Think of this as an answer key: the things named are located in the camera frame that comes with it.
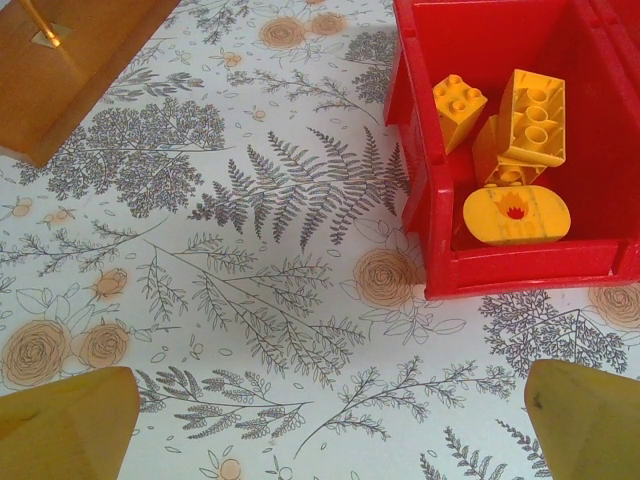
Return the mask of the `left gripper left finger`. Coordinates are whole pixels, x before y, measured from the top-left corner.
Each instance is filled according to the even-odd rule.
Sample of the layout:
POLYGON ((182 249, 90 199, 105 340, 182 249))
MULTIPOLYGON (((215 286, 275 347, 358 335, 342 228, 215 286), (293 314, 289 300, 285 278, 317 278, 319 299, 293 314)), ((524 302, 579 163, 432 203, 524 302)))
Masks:
POLYGON ((1 398, 3 479, 115 479, 139 415, 128 367, 108 367, 1 398))

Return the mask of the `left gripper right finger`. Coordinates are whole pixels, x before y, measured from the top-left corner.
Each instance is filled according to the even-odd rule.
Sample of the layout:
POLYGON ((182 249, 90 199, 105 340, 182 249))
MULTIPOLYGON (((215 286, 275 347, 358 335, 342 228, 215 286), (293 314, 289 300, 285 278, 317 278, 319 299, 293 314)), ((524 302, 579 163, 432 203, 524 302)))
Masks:
POLYGON ((639 477, 639 382, 561 360, 537 360, 527 413, 554 479, 639 477))

